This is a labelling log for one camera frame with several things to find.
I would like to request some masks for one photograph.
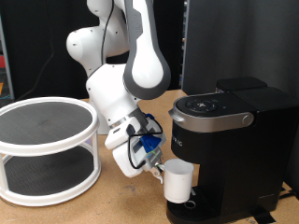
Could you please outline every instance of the coffee maker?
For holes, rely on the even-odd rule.
[[[175,224],[221,224],[276,209],[299,120],[299,101],[253,77],[219,80],[217,93],[177,99],[172,151],[200,164]]]

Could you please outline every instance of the table surface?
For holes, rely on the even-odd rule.
[[[167,137],[164,144],[164,162],[176,156],[171,151],[172,120],[168,111],[183,91],[167,91],[158,99],[141,101],[139,107],[151,113],[161,123]],[[169,221],[166,217],[166,199],[163,185],[150,172],[128,178],[114,162],[112,151],[105,148],[105,135],[99,137],[102,173],[97,182],[85,193],[66,203],[47,207],[24,207],[0,201],[0,223],[152,223]],[[197,183],[199,165],[195,165],[193,185]],[[295,197],[280,200],[272,212],[277,223],[298,224],[299,202]],[[255,224],[253,217],[235,222]]]

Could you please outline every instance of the paper cup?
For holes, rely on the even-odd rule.
[[[164,166],[164,197],[171,203],[185,203],[190,198],[193,164],[173,159]]]

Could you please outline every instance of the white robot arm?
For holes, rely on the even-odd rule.
[[[157,165],[161,163],[165,135],[160,124],[137,105],[141,99],[159,97],[170,83],[170,69],[158,46],[152,1],[115,0],[115,4],[114,10],[125,9],[130,40],[128,62],[100,66],[89,75],[86,87],[110,127],[105,145],[113,149],[122,172],[133,177],[143,170],[151,171],[162,180]]]

